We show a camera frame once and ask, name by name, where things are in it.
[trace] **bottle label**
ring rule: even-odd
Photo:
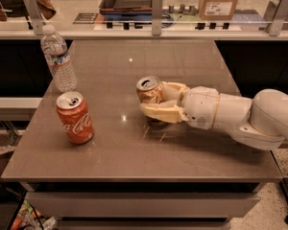
[[[70,60],[70,56],[68,51],[65,51],[59,55],[45,55],[47,64],[51,67],[58,67],[63,66],[64,64],[68,63]]]

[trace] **box label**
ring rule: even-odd
[[[207,2],[204,15],[230,15],[232,2]]]

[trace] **can lid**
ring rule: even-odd
[[[73,109],[79,106],[83,99],[79,92],[66,92],[57,98],[57,106],[61,109]]]
[[[56,31],[55,27],[51,24],[45,25],[42,27],[42,31],[45,35],[51,35]]]
[[[155,76],[146,76],[138,81],[136,87],[141,91],[149,91],[156,88],[160,84],[160,80]]]

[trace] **robotic arm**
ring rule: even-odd
[[[175,82],[163,82],[163,86],[165,102],[141,104],[146,116],[222,129],[233,140],[260,150],[274,150],[288,140],[288,95],[282,92],[266,89],[252,100]]]

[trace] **gray tabletop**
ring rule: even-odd
[[[139,110],[136,83],[147,75],[219,92],[239,91],[210,40],[79,40],[72,45],[77,91],[87,99],[95,136],[68,140],[50,85],[3,173],[27,182],[269,182],[281,175],[272,155],[225,133],[186,123],[153,127]]]

